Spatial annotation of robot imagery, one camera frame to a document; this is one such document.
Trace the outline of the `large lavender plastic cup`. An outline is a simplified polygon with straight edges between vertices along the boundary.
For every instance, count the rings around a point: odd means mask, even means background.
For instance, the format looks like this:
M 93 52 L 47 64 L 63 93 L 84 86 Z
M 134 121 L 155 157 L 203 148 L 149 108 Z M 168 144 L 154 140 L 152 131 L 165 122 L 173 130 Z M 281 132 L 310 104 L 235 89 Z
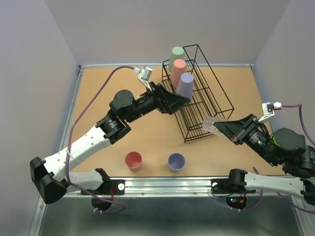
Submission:
M 183 73 L 180 76 L 180 80 L 176 88 L 176 93 L 183 97 L 191 99 L 193 95 L 193 82 L 194 77 L 191 73 Z

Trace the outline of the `clear plastic cup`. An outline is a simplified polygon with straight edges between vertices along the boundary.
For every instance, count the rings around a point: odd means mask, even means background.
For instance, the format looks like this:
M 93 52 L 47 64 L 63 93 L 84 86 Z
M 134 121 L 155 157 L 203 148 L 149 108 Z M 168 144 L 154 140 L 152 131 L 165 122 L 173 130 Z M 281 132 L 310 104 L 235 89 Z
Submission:
M 217 117 L 206 117 L 203 120 L 202 128 L 211 134 L 217 135 L 217 136 L 224 136 L 215 126 L 215 122 L 224 122 L 228 121 L 228 119 L 225 118 L 217 118 Z

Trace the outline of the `salmon pink plastic cup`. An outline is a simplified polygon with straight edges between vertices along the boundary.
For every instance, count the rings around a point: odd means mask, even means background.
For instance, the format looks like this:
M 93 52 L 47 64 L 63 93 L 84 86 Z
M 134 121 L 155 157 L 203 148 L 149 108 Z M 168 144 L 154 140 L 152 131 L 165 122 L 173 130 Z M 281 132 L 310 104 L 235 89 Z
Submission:
M 186 72 L 186 61 L 184 59 L 174 60 L 171 75 L 170 75 L 170 80 L 173 86 L 177 87 L 181 75 L 185 72 Z

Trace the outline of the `black wire dish rack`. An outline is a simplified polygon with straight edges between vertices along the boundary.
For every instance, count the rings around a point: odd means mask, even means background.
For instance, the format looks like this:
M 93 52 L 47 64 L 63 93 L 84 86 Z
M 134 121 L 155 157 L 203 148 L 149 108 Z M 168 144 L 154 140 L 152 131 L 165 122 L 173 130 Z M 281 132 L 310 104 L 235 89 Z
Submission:
M 211 135 L 202 128 L 203 120 L 206 117 L 230 118 L 234 106 L 200 46 L 193 44 L 182 48 L 185 51 L 186 72 L 194 77 L 190 103 L 175 113 L 186 143 Z M 170 80 L 171 72 L 168 70 L 169 59 L 162 62 L 162 83 L 169 91 L 175 92 Z

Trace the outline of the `mint green plastic cup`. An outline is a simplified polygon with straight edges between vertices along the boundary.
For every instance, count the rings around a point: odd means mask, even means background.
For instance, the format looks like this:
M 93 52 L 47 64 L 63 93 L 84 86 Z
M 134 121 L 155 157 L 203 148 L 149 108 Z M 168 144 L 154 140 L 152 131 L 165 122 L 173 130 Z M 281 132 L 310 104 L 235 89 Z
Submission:
M 171 50 L 171 56 L 169 59 L 168 70 L 172 72 L 174 61 L 177 59 L 184 59 L 184 49 L 182 47 L 176 46 Z

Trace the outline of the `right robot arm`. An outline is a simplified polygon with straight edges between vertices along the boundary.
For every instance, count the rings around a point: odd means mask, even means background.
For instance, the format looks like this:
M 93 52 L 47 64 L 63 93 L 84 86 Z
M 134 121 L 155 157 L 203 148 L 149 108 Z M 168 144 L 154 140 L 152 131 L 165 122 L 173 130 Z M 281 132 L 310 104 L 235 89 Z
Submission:
M 276 192 L 315 204 L 315 149 L 304 135 L 288 128 L 269 134 L 253 114 L 235 121 L 216 121 L 214 127 L 235 145 L 246 144 L 271 166 L 282 166 L 285 176 L 272 177 L 232 169 L 215 185 L 216 194 Z

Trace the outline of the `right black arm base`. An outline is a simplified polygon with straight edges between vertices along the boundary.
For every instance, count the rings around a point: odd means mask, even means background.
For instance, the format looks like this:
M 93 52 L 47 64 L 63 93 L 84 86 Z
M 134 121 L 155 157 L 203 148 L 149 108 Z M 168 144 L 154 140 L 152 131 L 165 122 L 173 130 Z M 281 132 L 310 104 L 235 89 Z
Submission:
M 212 179 L 211 193 L 214 195 L 231 195 L 256 193 L 256 190 L 246 190 L 246 183 L 243 180 L 232 180 L 229 178 L 215 178 Z

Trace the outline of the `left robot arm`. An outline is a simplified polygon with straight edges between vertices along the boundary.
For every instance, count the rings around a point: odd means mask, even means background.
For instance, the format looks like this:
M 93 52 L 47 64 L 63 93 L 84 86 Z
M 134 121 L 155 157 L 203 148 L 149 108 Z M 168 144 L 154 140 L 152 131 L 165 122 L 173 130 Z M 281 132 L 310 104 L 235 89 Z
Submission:
M 52 204 L 70 192 L 70 181 L 99 194 L 106 193 L 110 182 L 102 169 L 81 176 L 71 170 L 122 139 L 131 130 L 129 123 L 154 110 L 171 115 L 190 102 L 187 97 L 167 91 L 162 84 L 150 82 L 149 86 L 137 99 L 129 90 L 118 91 L 106 116 L 85 135 L 51 156 L 35 157 L 30 161 L 31 179 L 46 204 Z

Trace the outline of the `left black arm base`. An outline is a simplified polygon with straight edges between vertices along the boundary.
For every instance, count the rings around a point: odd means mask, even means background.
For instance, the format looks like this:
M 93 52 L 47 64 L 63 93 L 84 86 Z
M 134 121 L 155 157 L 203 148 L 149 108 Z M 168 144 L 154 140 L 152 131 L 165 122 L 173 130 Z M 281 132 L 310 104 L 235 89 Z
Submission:
M 125 183 L 126 181 L 124 179 L 110 179 L 109 181 L 103 182 L 97 189 L 87 189 L 87 191 L 94 195 L 124 195 Z

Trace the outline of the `small lavender plastic cup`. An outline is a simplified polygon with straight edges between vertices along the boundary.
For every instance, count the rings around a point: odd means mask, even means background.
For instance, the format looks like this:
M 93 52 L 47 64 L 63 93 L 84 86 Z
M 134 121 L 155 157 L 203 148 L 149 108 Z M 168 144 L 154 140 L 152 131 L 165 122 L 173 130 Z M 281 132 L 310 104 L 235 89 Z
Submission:
M 168 167 L 171 172 L 180 172 L 185 166 L 185 158 L 180 153 L 173 153 L 168 157 Z

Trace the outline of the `red plastic cup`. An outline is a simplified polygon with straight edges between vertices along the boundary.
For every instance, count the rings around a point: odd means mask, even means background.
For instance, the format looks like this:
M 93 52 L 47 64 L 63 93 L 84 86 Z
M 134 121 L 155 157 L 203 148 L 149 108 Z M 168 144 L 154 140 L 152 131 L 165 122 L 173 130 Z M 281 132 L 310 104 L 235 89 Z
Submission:
M 125 157 L 125 164 L 131 171 L 138 171 L 142 166 L 142 156 L 140 153 L 132 151 Z

